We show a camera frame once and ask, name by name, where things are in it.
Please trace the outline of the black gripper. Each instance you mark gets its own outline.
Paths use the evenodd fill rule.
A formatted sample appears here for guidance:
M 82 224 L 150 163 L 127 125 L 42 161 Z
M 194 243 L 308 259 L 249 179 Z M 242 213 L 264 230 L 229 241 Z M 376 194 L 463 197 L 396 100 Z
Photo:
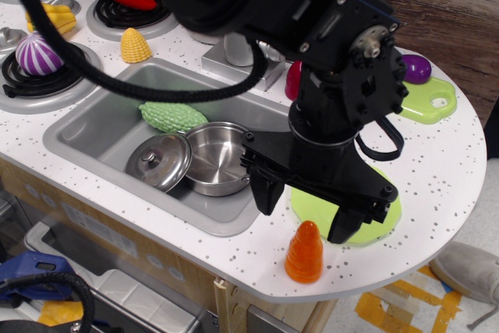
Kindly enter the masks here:
M 356 129 L 324 136 L 297 105 L 289 111 L 288 124 L 287 132 L 242 135 L 241 163 L 258 210 L 270 216 L 289 185 L 338 205 L 329 243 L 346 243 L 364 222 L 383 222 L 398 192 L 359 156 Z

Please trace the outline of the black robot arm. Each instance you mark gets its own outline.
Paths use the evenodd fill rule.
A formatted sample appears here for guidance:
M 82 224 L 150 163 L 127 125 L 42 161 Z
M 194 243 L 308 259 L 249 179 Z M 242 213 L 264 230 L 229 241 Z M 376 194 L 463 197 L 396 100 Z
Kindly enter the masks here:
M 400 155 L 403 139 L 388 121 L 408 90 L 395 49 L 398 21 L 383 0 L 164 0 L 187 29 L 206 35 L 236 32 L 268 43 L 302 64 L 299 96 L 285 133 L 253 131 L 242 139 L 242 163 L 258 209 L 274 210 L 293 186 L 338 206 L 327 235 L 344 243 L 364 223 L 381 222 L 397 189 L 361 158 L 360 130 L 377 123 Z

